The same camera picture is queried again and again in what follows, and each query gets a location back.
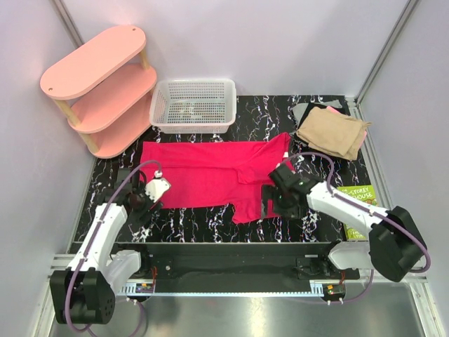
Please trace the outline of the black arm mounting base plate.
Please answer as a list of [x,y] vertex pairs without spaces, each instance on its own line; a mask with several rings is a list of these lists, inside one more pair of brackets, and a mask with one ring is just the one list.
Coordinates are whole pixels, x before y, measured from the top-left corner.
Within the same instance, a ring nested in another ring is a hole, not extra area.
[[158,280],[193,275],[285,275],[300,279],[358,279],[328,262],[329,243],[117,243],[113,252],[143,254],[141,275],[156,268]]

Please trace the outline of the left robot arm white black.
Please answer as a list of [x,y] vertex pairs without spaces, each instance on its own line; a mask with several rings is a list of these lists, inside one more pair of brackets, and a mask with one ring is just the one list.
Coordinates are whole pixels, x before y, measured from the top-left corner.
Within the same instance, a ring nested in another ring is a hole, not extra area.
[[92,324],[107,324],[116,296],[133,275],[146,277],[151,260],[143,253],[124,249],[110,256],[121,228],[150,217],[162,206],[170,183],[156,171],[148,179],[143,171],[123,170],[117,181],[99,196],[92,225],[81,247],[64,270],[50,278],[55,318],[58,323],[84,331]]

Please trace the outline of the red t shirt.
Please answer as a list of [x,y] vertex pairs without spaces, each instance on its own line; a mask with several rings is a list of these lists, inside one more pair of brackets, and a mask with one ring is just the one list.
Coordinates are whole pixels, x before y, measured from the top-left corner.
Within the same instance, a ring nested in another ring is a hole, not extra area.
[[221,143],[153,143],[142,146],[142,161],[156,160],[171,187],[164,208],[234,206],[236,224],[261,218],[262,186],[288,153],[290,135],[271,140]]

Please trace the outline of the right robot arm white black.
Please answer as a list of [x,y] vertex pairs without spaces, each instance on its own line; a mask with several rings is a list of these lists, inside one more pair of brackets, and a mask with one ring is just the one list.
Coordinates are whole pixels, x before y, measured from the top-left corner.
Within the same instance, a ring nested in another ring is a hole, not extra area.
[[415,221],[400,206],[387,210],[364,203],[312,176],[300,176],[281,164],[269,174],[271,184],[261,188],[261,216],[268,212],[284,218],[300,218],[304,207],[330,216],[355,229],[365,238],[331,244],[322,257],[319,272],[334,278],[347,269],[371,269],[392,282],[415,271],[428,256]]

